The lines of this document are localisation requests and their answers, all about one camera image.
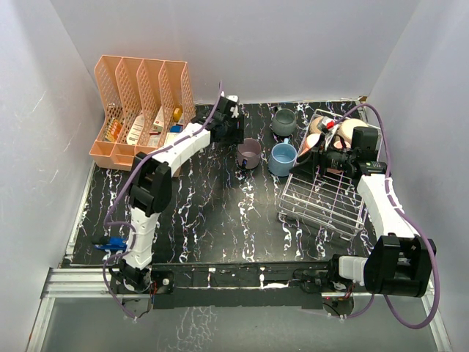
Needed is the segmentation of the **pink mug white inside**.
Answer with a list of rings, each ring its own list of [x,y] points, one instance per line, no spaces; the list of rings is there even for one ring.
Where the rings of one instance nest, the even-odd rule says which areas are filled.
[[[335,175],[345,175],[345,171],[344,170],[338,170],[338,169],[332,169],[332,168],[327,168],[327,172],[330,172],[332,174],[335,174]]]

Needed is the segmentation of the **light pink mug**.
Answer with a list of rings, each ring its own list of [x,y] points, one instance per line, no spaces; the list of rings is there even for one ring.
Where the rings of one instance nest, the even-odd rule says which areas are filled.
[[[311,133],[306,137],[305,142],[303,143],[303,152],[314,147],[321,138],[320,133]]]

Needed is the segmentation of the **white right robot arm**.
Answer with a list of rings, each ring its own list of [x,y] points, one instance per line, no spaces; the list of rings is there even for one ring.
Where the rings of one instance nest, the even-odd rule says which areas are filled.
[[[342,291],[354,282],[370,293],[421,297],[432,272],[430,257],[436,247],[402,217],[388,166],[377,159],[377,129],[357,127],[352,144],[339,148],[328,143],[331,137],[316,133],[291,171],[294,175],[323,175],[328,169],[335,169],[351,178],[369,212],[377,242],[367,258],[334,255],[326,274],[328,285]]]

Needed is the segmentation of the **tan glazed round mug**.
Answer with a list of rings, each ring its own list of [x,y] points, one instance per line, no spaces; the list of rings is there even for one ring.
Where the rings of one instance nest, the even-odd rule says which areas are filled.
[[[326,130],[325,117],[314,118],[309,125],[309,133],[323,133]]]

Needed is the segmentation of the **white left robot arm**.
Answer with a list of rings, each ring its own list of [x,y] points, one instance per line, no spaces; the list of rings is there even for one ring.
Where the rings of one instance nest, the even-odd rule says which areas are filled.
[[[175,139],[149,160],[143,162],[130,185],[131,228],[119,265],[119,280],[129,289],[142,293],[151,284],[147,266],[152,262],[152,244],[159,215],[172,198],[171,179],[193,155],[212,143],[239,144],[243,140],[244,116],[238,106],[225,111],[216,109],[208,126],[203,118],[194,118]]]

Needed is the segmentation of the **green-inside mushroom pattern mug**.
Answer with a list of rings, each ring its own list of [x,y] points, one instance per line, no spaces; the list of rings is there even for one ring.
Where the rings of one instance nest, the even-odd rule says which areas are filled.
[[[341,123],[336,134],[338,136],[341,136],[348,144],[352,144],[352,135],[354,128],[367,126],[368,125],[362,120],[356,118],[346,119],[344,122]]]

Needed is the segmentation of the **purple ceramic mug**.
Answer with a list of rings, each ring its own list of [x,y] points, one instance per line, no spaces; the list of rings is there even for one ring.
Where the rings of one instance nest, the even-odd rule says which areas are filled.
[[[256,139],[244,139],[237,146],[237,165],[241,169],[255,169],[259,165],[261,152],[261,144]]]

